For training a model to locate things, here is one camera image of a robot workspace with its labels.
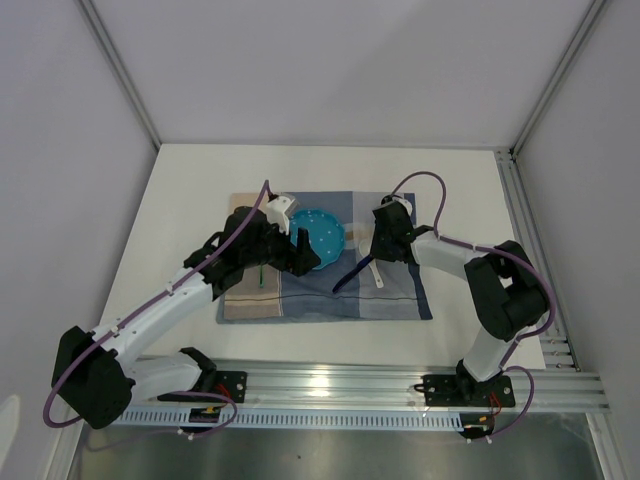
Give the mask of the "white ceramic spoon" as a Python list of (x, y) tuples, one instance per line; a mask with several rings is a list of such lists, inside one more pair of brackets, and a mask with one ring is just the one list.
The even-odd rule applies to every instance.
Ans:
[(379, 272), (376, 260), (370, 255), (372, 242), (370, 239), (361, 240), (359, 243), (359, 253), (363, 257), (364, 260), (368, 260), (367, 264), (368, 268), (371, 270), (375, 286), (378, 289), (382, 289), (384, 287), (384, 281)]

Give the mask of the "purple knife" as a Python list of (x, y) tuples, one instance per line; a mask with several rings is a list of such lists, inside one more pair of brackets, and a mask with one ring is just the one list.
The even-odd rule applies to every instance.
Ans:
[(356, 266), (346, 273), (332, 288), (332, 293), (337, 294), (345, 285), (351, 282), (359, 273), (371, 264), (374, 258), (371, 255), (364, 256)]

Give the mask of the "blue beige checked cloth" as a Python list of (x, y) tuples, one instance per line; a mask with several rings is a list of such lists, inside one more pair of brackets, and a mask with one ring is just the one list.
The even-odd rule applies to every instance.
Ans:
[(377, 261), (384, 281), (378, 289), (368, 266), (337, 294), (333, 286), (363, 258), (361, 240), (373, 236), (373, 209), (381, 192), (295, 192), (295, 211), (322, 209), (345, 228), (346, 246), (339, 259), (296, 277), (264, 266), (265, 286), (259, 288), (259, 267), (218, 301), (219, 324), (320, 323), (360, 320), (418, 320), (433, 318), (417, 266)]

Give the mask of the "teal dotted plate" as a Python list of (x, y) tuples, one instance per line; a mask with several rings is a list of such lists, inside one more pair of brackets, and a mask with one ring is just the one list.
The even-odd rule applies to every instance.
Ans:
[(291, 243), (296, 246), (299, 231), (308, 232), (309, 243), (320, 263), (314, 270), (321, 270), (335, 263), (346, 246), (345, 228), (339, 219), (322, 209), (301, 209), (289, 221)]

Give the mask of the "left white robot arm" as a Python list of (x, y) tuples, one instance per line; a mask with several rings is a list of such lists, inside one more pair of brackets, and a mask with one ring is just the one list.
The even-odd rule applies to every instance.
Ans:
[(270, 199), (264, 210), (238, 207), (225, 228), (183, 263), (167, 286), (125, 317), (86, 332), (79, 327), (60, 339), (52, 391), (43, 417), (50, 427), (55, 398), (64, 400), (92, 428), (101, 429), (133, 401), (211, 398), (228, 402), (217, 389), (217, 366), (194, 347), (153, 360), (141, 354), (190, 314), (215, 302), (252, 268), (268, 265), (303, 276), (317, 267), (319, 256), (309, 235), (291, 239), (289, 214), (295, 201), (286, 195)]

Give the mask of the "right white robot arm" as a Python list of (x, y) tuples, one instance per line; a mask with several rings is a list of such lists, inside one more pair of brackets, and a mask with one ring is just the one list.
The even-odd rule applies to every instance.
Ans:
[(474, 246), (445, 237), (430, 226), (416, 227), (405, 205), (388, 198), (373, 210), (373, 259), (433, 268), (467, 283), (480, 330), (458, 362), (457, 396), (467, 404), (486, 398), (520, 341), (544, 315), (552, 315), (552, 292), (521, 245)]

